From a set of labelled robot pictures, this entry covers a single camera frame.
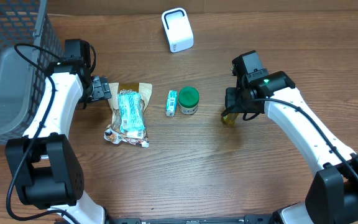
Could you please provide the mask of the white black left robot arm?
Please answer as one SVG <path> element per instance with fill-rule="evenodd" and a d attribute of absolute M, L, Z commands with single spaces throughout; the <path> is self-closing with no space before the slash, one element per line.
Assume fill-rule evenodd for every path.
<path fill-rule="evenodd" d="M 18 221 L 56 213 L 65 223 L 109 223 L 107 210 L 85 192 L 81 165 L 68 134 L 77 104 L 112 97 L 105 77 L 94 76 L 96 51 L 85 40 L 65 41 L 63 56 L 46 68 L 45 90 L 30 126 L 6 143 L 12 174 L 6 210 Z"/>

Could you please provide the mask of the yellow oil bottle silver cap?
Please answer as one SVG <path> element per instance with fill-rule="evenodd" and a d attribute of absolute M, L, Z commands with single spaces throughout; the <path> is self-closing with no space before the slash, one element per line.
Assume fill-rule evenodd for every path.
<path fill-rule="evenodd" d="M 238 116 L 239 116 L 238 113 L 229 113 L 221 117 L 221 121 L 225 125 L 233 126 Z"/>

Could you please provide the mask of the brown snack bag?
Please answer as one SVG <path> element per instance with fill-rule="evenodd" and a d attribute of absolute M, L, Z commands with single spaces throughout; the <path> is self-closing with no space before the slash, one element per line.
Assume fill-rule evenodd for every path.
<path fill-rule="evenodd" d="M 113 144 L 124 142 L 149 147 L 144 112 L 152 96 L 152 84 L 110 83 L 109 87 L 112 119 L 104 132 L 104 139 Z"/>

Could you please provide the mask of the teal tissue pack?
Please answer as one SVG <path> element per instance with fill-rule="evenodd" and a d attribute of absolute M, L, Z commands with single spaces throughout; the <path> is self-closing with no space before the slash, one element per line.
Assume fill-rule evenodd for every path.
<path fill-rule="evenodd" d="M 121 115 L 121 132 L 143 131 L 143 107 L 141 95 L 138 92 L 131 92 L 118 95 L 119 112 Z"/>

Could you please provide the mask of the small teal gum pack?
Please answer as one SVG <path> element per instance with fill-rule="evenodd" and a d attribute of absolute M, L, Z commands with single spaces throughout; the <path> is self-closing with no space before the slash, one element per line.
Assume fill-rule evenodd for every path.
<path fill-rule="evenodd" d="M 177 108 L 177 94 L 176 90 L 170 90 L 167 96 L 166 115 L 174 117 Z"/>

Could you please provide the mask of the green lid white jar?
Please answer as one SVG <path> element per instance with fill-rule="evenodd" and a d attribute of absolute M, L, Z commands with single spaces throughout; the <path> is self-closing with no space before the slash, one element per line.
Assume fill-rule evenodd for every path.
<path fill-rule="evenodd" d="M 183 114 L 191 115 L 196 113 L 200 101 L 198 90 L 192 86 L 182 88 L 178 95 L 178 104 Z"/>

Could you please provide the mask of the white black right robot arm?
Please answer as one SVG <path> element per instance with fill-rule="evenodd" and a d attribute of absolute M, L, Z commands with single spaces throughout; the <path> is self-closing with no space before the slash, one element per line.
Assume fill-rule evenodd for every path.
<path fill-rule="evenodd" d="M 232 60 L 236 86 L 226 89 L 223 123 L 239 114 L 266 114 L 299 150 L 313 175 L 302 202 L 270 215 L 246 215 L 245 223 L 354 223 L 358 221 L 358 154 L 324 125 L 283 71 L 269 73 L 256 51 Z"/>

